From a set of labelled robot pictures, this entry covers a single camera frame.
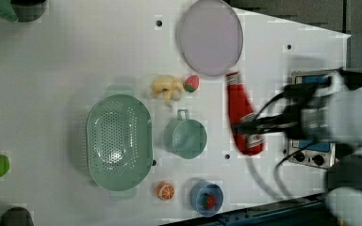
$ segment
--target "plastic toy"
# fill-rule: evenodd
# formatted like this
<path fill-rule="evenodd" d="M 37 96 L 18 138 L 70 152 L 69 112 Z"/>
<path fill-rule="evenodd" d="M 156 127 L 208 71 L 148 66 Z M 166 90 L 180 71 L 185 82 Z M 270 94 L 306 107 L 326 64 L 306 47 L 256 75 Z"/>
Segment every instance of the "plastic toy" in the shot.
<path fill-rule="evenodd" d="M 184 88 L 188 92 L 196 91 L 199 88 L 199 77 L 197 75 L 189 77 L 184 83 Z"/>
<path fill-rule="evenodd" d="M 163 93 L 166 103 L 170 100 L 179 101 L 181 99 L 181 93 L 185 92 L 181 79 L 170 75 L 161 75 L 157 77 L 152 82 L 151 89 L 154 98 L 157 98 Z"/>

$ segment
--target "round plate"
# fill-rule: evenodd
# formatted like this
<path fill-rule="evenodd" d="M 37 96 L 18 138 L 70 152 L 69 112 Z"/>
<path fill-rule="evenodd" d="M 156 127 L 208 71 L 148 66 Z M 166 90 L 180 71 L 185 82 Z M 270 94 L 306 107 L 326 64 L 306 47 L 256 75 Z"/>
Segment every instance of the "round plate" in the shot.
<path fill-rule="evenodd" d="M 145 105 L 128 95 L 97 104 L 87 122 L 90 174 L 112 191 L 138 185 L 152 166 L 152 124 Z"/>
<path fill-rule="evenodd" d="M 192 5 L 181 21 L 179 39 L 191 68 L 210 76 L 227 74 L 237 64 L 243 46 L 239 18 L 222 0 Z"/>

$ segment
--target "red ketchup bottle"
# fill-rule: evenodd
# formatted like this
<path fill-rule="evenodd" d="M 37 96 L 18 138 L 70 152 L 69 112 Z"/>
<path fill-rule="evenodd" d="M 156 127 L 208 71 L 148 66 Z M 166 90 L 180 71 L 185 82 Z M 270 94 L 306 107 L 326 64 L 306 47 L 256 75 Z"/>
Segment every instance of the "red ketchup bottle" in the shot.
<path fill-rule="evenodd" d="M 232 128 L 233 125 L 242 121 L 251 121 L 255 116 L 255 112 L 245 93 L 239 72 L 226 75 L 226 82 L 228 116 Z M 261 153 L 264 149 L 264 140 L 261 135 L 237 134 L 233 130 L 233 137 L 239 151 L 243 154 L 255 155 Z"/>

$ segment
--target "small green pot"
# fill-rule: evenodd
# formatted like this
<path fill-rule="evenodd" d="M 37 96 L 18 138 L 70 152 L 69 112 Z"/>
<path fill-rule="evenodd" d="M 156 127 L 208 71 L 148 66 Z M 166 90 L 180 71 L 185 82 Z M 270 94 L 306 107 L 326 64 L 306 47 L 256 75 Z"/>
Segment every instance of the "small green pot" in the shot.
<path fill-rule="evenodd" d="M 178 110 L 177 114 L 177 119 L 170 121 L 164 131 L 164 143 L 180 157 L 197 157 L 206 146 L 206 129 L 200 122 L 189 119 L 187 109 Z"/>

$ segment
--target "gray floor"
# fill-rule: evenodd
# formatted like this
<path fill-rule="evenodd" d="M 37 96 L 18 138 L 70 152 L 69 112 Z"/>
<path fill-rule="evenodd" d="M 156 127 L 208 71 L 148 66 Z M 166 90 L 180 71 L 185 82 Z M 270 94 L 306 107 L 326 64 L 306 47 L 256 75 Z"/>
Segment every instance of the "gray floor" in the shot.
<path fill-rule="evenodd" d="M 230 0 L 230 5 L 339 32 L 362 33 L 362 0 Z"/>
<path fill-rule="evenodd" d="M 348 70 L 362 72 L 362 0 L 230 0 L 229 4 L 351 34 Z"/>

